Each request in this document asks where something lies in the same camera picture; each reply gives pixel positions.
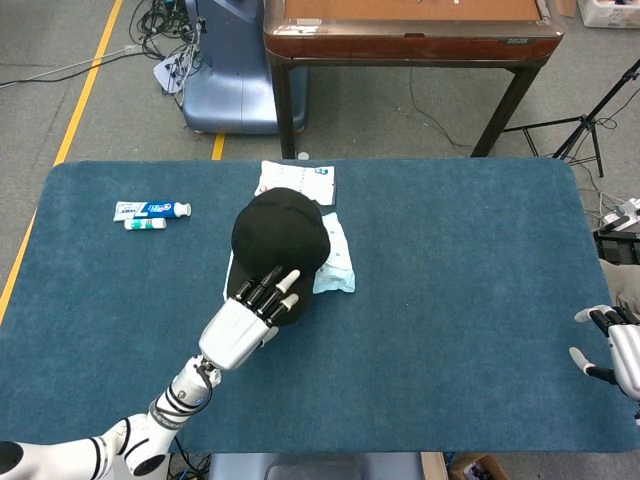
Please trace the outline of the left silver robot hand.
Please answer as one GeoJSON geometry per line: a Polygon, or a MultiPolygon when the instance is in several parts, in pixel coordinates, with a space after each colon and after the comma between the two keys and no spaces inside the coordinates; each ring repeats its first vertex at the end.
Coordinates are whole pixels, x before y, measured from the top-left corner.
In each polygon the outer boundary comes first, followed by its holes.
{"type": "Polygon", "coordinates": [[[299,301],[291,288],[300,276],[297,269],[285,272],[276,266],[259,281],[245,281],[202,332],[203,361],[218,370],[234,370],[276,335],[282,318],[299,301]]]}

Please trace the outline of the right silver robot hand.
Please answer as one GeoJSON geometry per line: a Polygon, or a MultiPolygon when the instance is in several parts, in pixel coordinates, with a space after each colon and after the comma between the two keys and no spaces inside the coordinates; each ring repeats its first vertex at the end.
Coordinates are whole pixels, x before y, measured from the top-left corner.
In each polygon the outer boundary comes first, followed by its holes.
{"type": "Polygon", "coordinates": [[[574,364],[583,374],[617,386],[640,403],[640,318],[621,306],[596,305],[579,311],[574,319],[598,327],[607,341],[613,368],[599,367],[579,348],[570,347],[574,364]]]}

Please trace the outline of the black baseball cap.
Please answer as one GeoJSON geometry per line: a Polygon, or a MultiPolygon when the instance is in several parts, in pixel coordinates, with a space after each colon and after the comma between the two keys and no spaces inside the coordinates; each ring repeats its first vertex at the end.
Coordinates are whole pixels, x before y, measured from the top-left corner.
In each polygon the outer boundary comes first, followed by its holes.
{"type": "Polygon", "coordinates": [[[255,196],[237,216],[232,234],[234,253],[228,298],[247,280],[261,280],[274,267],[297,269],[301,276],[291,291],[299,301],[279,327],[298,321],[309,307],[316,272],[330,254],[330,241],[317,205],[305,195],[274,188],[255,196]]]}

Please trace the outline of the beige fabric bag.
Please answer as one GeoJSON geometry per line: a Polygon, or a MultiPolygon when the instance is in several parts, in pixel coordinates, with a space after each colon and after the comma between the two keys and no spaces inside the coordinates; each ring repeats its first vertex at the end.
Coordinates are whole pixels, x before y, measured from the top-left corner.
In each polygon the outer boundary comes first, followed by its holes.
{"type": "Polygon", "coordinates": [[[640,265],[615,265],[603,259],[599,262],[613,304],[640,317],[640,265]]]}

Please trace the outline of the black equipment box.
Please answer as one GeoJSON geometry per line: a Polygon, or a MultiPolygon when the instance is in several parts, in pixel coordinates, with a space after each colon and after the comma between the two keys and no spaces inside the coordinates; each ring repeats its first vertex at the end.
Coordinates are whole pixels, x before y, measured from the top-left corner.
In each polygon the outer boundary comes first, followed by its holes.
{"type": "Polygon", "coordinates": [[[595,231],[593,239],[600,259],[616,265],[640,265],[640,232],[595,231]]]}

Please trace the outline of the light blue wipes pack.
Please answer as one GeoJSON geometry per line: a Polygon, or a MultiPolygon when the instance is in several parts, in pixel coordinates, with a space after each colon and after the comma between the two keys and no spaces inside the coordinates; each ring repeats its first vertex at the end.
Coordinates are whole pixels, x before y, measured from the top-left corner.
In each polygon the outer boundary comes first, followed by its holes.
{"type": "Polygon", "coordinates": [[[355,272],[351,261],[348,241],[344,229],[335,212],[322,217],[330,241],[330,254],[325,263],[316,272],[313,294],[328,291],[354,293],[356,290],[355,272]]]}

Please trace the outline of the white power strip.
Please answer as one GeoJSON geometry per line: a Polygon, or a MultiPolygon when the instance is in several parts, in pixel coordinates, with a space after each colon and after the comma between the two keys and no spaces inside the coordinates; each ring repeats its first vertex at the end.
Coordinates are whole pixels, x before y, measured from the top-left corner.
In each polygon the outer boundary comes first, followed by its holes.
{"type": "Polygon", "coordinates": [[[640,199],[631,198],[605,215],[599,228],[601,233],[621,232],[640,223],[640,199]]]}

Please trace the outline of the blue white toothpaste tube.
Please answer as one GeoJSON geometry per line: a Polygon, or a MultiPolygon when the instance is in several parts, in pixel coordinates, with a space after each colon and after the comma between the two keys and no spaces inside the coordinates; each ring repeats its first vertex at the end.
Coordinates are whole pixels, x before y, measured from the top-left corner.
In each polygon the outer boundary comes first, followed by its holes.
{"type": "Polygon", "coordinates": [[[113,216],[114,222],[127,219],[181,218],[190,217],[192,207],[180,202],[129,202],[118,201],[113,216]]]}

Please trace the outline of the white wipes pack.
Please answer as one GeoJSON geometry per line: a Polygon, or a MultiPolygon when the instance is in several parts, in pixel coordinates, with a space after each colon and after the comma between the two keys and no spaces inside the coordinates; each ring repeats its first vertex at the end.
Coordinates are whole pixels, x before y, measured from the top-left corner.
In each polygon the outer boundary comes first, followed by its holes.
{"type": "Polygon", "coordinates": [[[254,192],[258,196],[274,188],[299,192],[322,206],[335,204],[336,181],[333,166],[299,167],[271,161],[261,162],[261,174],[254,192]]]}

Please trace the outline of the blue felt table mat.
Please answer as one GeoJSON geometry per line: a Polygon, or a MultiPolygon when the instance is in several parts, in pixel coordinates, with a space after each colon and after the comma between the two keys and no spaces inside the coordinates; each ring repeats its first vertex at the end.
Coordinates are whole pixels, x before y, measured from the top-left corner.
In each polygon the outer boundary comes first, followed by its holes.
{"type": "MultiPolygon", "coordinates": [[[[221,306],[250,161],[63,164],[45,181],[0,325],[0,440],[98,435],[143,412],[221,306]],[[180,202],[163,230],[118,201],[180,202]]],[[[609,293],[572,171],[550,159],[339,160],[356,274],[237,370],[192,452],[587,451],[640,441],[632,403],[568,350],[609,293]]]]}

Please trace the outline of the cardboard box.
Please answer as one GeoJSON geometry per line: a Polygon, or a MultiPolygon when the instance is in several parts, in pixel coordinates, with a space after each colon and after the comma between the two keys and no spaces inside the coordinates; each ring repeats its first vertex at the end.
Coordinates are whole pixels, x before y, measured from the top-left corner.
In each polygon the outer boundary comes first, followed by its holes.
{"type": "Polygon", "coordinates": [[[509,480],[497,459],[486,453],[456,453],[448,469],[449,480],[509,480]]]}

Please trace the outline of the wooden plank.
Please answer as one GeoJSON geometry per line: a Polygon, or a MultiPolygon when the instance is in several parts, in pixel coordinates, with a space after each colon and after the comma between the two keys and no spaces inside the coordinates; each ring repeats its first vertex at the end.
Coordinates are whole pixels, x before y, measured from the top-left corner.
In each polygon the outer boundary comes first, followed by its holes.
{"type": "Polygon", "coordinates": [[[449,480],[444,456],[441,452],[421,452],[420,460],[424,480],[449,480]]]}

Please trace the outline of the black tripod stand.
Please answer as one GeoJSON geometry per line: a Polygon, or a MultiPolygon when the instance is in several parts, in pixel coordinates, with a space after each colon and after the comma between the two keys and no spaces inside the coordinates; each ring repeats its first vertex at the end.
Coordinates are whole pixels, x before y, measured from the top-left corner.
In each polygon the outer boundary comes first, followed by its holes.
{"type": "Polygon", "coordinates": [[[604,177],[604,167],[602,161],[602,153],[598,138],[598,128],[615,129],[617,127],[616,117],[626,109],[632,100],[640,94],[640,57],[620,76],[617,82],[609,89],[609,91],[599,100],[593,109],[579,116],[566,117],[557,120],[530,123],[515,127],[508,127],[503,133],[521,132],[524,136],[531,154],[535,157],[541,157],[538,148],[534,142],[532,131],[542,128],[550,128],[575,124],[575,129],[568,135],[563,143],[550,154],[551,158],[564,161],[569,166],[580,165],[594,162],[596,164],[597,173],[600,178],[604,177]],[[628,99],[618,107],[614,112],[601,116],[605,107],[614,99],[614,97],[631,82],[637,82],[638,87],[628,97],[628,99]],[[590,138],[593,147],[593,154],[587,157],[580,157],[579,152],[586,139],[590,138]]]}

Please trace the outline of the blue grey machine base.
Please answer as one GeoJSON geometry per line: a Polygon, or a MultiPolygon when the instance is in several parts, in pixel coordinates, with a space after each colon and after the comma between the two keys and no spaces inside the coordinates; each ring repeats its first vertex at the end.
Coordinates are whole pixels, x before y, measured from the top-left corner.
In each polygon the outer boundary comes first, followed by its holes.
{"type": "Polygon", "coordinates": [[[185,0],[190,22],[204,22],[202,65],[186,80],[186,124],[204,133],[271,135],[277,125],[263,38],[264,0],[185,0]]]}

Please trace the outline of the white connector panel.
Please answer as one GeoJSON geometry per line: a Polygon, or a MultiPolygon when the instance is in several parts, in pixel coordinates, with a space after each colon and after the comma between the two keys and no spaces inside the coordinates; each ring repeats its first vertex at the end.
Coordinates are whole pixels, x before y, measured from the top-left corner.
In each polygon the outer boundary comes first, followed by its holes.
{"type": "Polygon", "coordinates": [[[185,53],[174,53],[155,65],[153,74],[165,93],[176,94],[184,88],[189,68],[189,57],[185,53]]]}

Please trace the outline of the brown mahjong table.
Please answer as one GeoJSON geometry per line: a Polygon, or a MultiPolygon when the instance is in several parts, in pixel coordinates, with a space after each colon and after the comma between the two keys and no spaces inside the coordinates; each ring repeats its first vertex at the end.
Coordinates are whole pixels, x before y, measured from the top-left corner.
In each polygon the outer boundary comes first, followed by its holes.
{"type": "Polygon", "coordinates": [[[281,156],[296,156],[292,69],[376,66],[511,72],[472,150],[486,157],[563,36],[555,0],[264,0],[281,156]]]}

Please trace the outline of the white plastic crate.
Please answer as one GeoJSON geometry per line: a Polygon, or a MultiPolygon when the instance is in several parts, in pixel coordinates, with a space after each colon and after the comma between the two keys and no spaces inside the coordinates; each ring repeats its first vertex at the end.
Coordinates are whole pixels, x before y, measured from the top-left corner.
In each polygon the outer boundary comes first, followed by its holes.
{"type": "Polygon", "coordinates": [[[585,27],[640,29],[640,0],[577,0],[585,27]]]}

